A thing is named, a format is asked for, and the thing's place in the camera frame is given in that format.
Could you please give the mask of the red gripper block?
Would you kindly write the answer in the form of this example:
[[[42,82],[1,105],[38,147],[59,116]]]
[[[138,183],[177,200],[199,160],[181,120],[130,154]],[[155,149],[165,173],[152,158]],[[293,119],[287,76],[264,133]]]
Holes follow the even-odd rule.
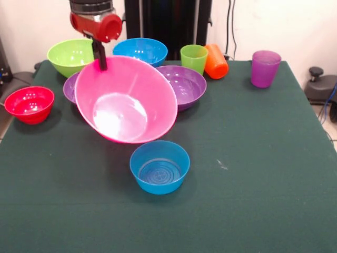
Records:
[[[122,32],[120,17],[114,13],[96,16],[71,13],[70,21],[75,30],[92,38],[94,58],[99,60],[102,71],[107,70],[105,48],[98,41],[108,43],[119,38]]]

